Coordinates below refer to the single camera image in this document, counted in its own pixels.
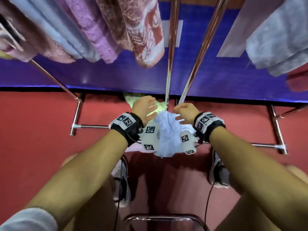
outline forearm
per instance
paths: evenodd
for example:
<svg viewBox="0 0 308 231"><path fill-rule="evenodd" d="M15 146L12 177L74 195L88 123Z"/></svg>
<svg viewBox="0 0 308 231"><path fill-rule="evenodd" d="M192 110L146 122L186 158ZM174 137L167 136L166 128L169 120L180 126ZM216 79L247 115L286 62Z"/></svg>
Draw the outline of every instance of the forearm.
<svg viewBox="0 0 308 231"><path fill-rule="evenodd" d="M128 144L117 131L64 165L29 202L50 212L59 225L65 224L103 185Z"/></svg>
<svg viewBox="0 0 308 231"><path fill-rule="evenodd" d="M306 183L225 128L214 129L210 143L244 191L278 226L302 222L303 213L307 218Z"/></svg>

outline qr code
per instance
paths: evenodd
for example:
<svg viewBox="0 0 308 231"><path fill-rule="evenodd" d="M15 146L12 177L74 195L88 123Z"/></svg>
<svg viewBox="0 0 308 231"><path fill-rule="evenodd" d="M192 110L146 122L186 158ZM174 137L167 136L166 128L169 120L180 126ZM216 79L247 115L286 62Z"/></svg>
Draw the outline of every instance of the qr code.
<svg viewBox="0 0 308 231"><path fill-rule="evenodd" d="M188 135L182 136L181 139L182 139L182 142L183 142L183 143L186 142L186 141L188 141Z"/></svg>
<svg viewBox="0 0 308 231"><path fill-rule="evenodd" d="M123 121L125 118L126 118L126 116L121 115L121 116L119 116L119 117L117 118L117 120L119 120L119 121Z"/></svg>
<svg viewBox="0 0 308 231"><path fill-rule="evenodd" d="M208 116L209 118L214 118L214 117L216 117L213 113L207 114L207 116Z"/></svg>
<svg viewBox="0 0 308 231"><path fill-rule="evenodd" d="M153 145L146 145L146 144L144 144L144 147L145 147L145 149L147 149L147 150L154 150Z"/></svg>
<svg viewBox="0 0 308 231"><path fill-rule="evenodd" d="M202 127L203 127L203 124L201 122L199 122L198 125L197 125L197 129L199 131L202 131Z"/></svg>
<svg viewBox="0 0 308 231"><path fill-rule="evenodd" d="M200 121L205 124L208 120L209 120L209 118L204 116L203 118L201 118Z"/></svg>
<svg viewBox="0 0 308 231"><path fill-rule="evenodd" d="M193 150L189 150L189 151L186 151L186 153L189 155L189 154L194 154L195 152Z"/></svg>
<svg viewBox="0 0 308 231"><path fill-rule="evenodd" d="M125 120L123 120L124 124L129 127L131 124L133 124L133 122L129 119L129 118L126 118Z"/></svg>
<svg viewBox="0 0 308 231"><path fill-rule="evenodd" d="M155 131L155 126L148 126L146 129L146 133L154 133Z"/></svg>

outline white sleeve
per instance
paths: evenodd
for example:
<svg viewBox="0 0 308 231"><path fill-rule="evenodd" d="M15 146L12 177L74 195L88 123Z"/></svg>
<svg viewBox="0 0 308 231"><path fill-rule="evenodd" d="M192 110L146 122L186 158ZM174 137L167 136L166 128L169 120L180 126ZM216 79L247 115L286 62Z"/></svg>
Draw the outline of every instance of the white sleeve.
<svg viewBox="0 0 308 231"><path fill-rule="evenodd" d="M22 210L0 226L0 231L57 231L55 218L40 208Z"/></svg>

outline black and white sneaker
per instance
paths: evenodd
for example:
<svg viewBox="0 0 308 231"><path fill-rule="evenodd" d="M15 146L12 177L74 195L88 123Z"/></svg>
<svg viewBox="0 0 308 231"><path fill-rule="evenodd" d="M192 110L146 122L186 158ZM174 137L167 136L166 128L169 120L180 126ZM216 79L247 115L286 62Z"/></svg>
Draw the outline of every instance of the black and white sneaker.
<svg viewBox="0 0 308 231"><path fill-rule="evenodd" d="M115 179L116 190L113 196L115 205L118 206L118 202L120 201L120 208L125 208L129 205L131 201L131 191L128 186L127 177L128 177L128 167L127 160L124 156L118 161L117 165L113 169L111 175Z"/></svg>
<svg viewBox="0 0 308 231"><path fill-rule="evenodd" d="M213 163L212 163L212 167L209 173L210 184L218 188L229 188L230 186L227 184L224 184L220 176L220 172L222 172L225 166L223 165L223 163L221 162L221 159L219 158L219 156L214 150L212 152L212 156L213 156Z"/></svg>

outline wrist strap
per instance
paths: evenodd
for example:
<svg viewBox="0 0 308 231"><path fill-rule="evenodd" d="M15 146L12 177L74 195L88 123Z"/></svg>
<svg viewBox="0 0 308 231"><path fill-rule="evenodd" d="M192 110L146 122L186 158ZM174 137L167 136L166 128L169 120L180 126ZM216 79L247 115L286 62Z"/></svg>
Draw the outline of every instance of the wrist strap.
<svg viewBox="0 0 308 231"><path fill-rule="evenodd" d="M195 117L193 126L199 137L198 143L209 142L212 131L219 126L226 128L224 121L219 117L216 117L211 112L199 113Z"/></svg>
<svg viewBox="0 0 308 231"><path fill-rule="evenodd" d="M110 129L118 131L127 140L128 146L139 141L139 129L143 128L140 117L134 113L123 113L109 124Z"/></svg>

